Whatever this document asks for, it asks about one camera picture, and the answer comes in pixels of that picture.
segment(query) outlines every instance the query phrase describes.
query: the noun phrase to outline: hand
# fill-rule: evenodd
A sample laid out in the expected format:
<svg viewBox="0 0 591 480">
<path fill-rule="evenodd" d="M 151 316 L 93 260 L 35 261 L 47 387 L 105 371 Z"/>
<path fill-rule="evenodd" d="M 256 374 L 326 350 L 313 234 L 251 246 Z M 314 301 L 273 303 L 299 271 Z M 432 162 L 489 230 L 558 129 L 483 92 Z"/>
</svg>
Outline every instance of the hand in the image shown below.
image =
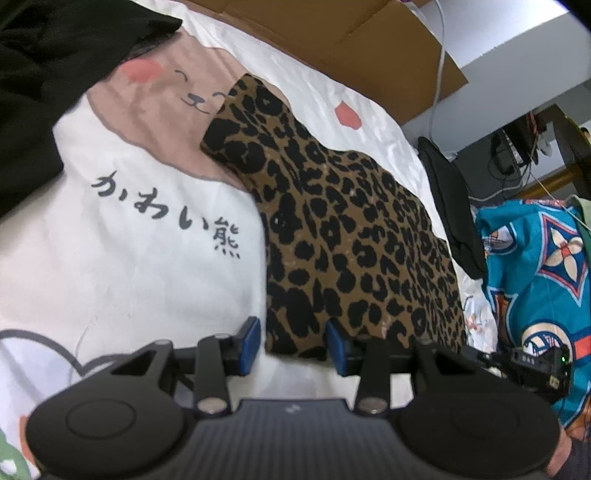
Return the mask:
<svg viewBox="0 0 591 480">
<path fill-rule="evenodd" d="M 546 474 L 550 478 L 554 477 L 562 468 L 566 462 L 566 459 L 570 455 L 570 449 L 572 445 L 572 440 L 568 435 L 566 435 L 563 426 L 560 425 L 560 439 L 558 440 L 558 446 L 554 451 L 554 455 L 550 459 L 550 463 L 546 467 Z"/>
</svg>

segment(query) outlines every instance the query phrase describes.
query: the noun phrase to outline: bed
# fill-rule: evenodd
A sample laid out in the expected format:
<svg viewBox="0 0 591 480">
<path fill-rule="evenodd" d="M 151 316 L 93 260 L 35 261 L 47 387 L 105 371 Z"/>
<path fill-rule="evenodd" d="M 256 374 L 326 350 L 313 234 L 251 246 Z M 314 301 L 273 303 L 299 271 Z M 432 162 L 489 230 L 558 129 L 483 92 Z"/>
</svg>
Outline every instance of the bed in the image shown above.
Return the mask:
<svg viewBox="0 0 591 480">
<path fill-rule="evenodd" d="M 39 402 L 155 339 L 193 346 L 236 332 L 249 316 L 265 319 L 264 237 L 252 198 L 213 163 L 197 170 L 184 164 L 199 126 L 150 98 L 126 96 L 117 75 L 139 82 L 168 75 L 187 84 L 193 96 L 183 94 L 184 103 L 209 112 L 229 86 L 204 74 L 203 61 L 221 61 L 229 77 L 250 72 L 324 145 L 376 159 L 420 198 L 434 233 L 445 238 L 424 168 L 380 106 L 183 4 L 138 3 L 183 20 L 175 53 L 164 61 L 168 70 L 135 60 L 82 96 L 53 131 L 64 173 L 1 221 L 0 429 L 32 475 L 24 427 Z M 196 79 L 206 90 L 189 89 Z M 491 350 L 496 331 L 481 284 L 454 266 L 469 341 Z M 330 365 L 261 349 L 252 374 L 231 379 L 230 394 L 235 404 L 245 397 L 351 402 L 356 383 Z M 184 403 L 189 391 L 181 386 L 177 396 Z M 393 406 L 411 397 L 408 378 L 396 377 Z M 3 461 L 5 473 L 18 470 L 11 458 Z"/>
</svg>

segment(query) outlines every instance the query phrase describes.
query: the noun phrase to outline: leopard print cloth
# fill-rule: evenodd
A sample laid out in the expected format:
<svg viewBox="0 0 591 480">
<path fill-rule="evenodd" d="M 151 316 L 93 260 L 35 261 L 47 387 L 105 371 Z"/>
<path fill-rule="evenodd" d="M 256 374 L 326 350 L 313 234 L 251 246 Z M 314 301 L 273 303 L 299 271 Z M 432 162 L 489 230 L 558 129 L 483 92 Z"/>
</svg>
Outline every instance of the leopard print cloth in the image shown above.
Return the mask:
<svg viewBox="0 0 591 480">
<path fill-rule="evenodd" d="M 260 80 L 229 92 L 202 149 L 252 193 L 267 249 L 267 351 L 323 359 L 326 322 L 409 347 L 465 344 L 447 244 L 375 160 L 326 148 Z"/>
</svg>

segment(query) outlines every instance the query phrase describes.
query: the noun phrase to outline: cable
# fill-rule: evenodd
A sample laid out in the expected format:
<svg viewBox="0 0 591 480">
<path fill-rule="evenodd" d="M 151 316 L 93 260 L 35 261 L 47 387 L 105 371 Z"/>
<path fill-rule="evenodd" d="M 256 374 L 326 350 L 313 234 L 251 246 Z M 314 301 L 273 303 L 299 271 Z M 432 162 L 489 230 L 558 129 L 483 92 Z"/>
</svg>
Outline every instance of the cable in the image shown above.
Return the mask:
<svg viewBox="0 0 591 480">
<path fill-rule="evenodd" d="M 443 82 L 443 65 L 445 63 L 445 15 L 443 13 L 443 7 L 439 0 L 435 0 L 439 13 L 441 15 L 441 53 L 439 55 L 439 66 L 437 68 L 437 83 L 435 84 L 435 97 L 433 97 L 433 105 L 431 106 L 431 116 L 429 117 L 429 140 L 432 144 L 433 141 L 433 122 L 435 121 L 435 111 L 437 110 L 437 104 L 439 103 L 439 97 L 441 96 L 441 83 Z"/>
<path fill-rule="evenodd" d="M 562 207 L 562 209 L 568 213 L 572 218 L 575 219 L 575 221 L 577 221 L 578 223 L 580 223 L 583 227 L 585 227 L 587 229 L 588 232 L 591 233 L 591 228 L 589 228 L 589 226 L 584 223 L 582 220 L 580 220 L 576 215 L 573 215 L 572 213 L 569 212 L 568 208 L 565 207 L 565 205 L 562 204 L 562 202 L 560 202 L 559 200 L 556 199 L 556 197 L 554 197 L 554 195 L 552 195 L 548 189 L 544 186 L 544 184 L 542 182 L 539 181 L 538 177 L 536 177 L 534 174 L 531 174 L 531 176 L 533 176 L 534 180 L 536 182 L 538 182 L 540 184 L 540 187 L 542 187 L 544 189 L 544 191 L 546 192 L 546 194 L 553 199 L 555 202 L 559 203 Z"/>
<path fill-rule="evenodd" d="M 532 172 L 531 172 L 531 159 L 534 157 L 535 148 L 538 145 L 538 138 L 539 137 L 540 136 L 537 135 L 536 138 L 535 138 L 535 140 L 534 140 L 534 146 L 532 147 L 531 152 L 530 152 L 530 161 L 529 161 L 527 167 L 525 168 L 525 171 L 523 172 L 523 175 L 519 179 L 519 184 L 518 185 L 514 185 L 512 187 L 507 187 L 507 188 L 503 187 L 500 190 L 497 190 L 495 193 L 492 193 L 488 197 L 483 198 L 483 199 L 478 199 L 478 198 L 470 197 L 470 196 L 468 198 L 470 200 L 473 200 L 474 202 L 484 203 L 484 202 L 488 202 L 489 200 L 492 200 L 493 198 L 495 198 L 500 193 L 505 193 L 505 192 L 508 192 L 510 190 L 517 190 L 517 189 L 520 189 L 521 190 L 523 187 L 525 187 L 527 185 L 527 183 L 529 182 L 530 178 L 533 175 Z M 523 179 L 525 178 L 525 175 L 528 175 L 528 177 L 527 177 L 527 180 L 524 183 L 523 182 Z"/>
</svg>

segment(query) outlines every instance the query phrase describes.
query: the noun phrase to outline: black cloth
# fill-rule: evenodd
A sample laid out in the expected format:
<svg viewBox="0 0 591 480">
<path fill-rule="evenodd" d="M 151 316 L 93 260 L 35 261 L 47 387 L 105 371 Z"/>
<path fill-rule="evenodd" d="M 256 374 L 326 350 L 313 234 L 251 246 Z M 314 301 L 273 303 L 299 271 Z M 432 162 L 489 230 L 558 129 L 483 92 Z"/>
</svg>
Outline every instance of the black cloth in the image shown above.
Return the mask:
<svg viewBox="0 0 591 480">
<path fill-rule="evenodd" d="M 0 14 L 2 216 L 61 172 L 52 133 L 59 117 L 181 20 L 131 0 L 10 0 Z"/>
<path fill-rule="evenodd" d="M 570 455 L 554 480 L 589 480 L 591 479 L 591 443 L 573 439 Z"/>
<path fill-rule="evenodd" d="M 453 259 L 471 278 L 482 278 L 486 283 L 484 245 L 472 219 L 462 174 L 425 137 L 418 139 L 418 157 L 425 166 Z"/>
</svg>

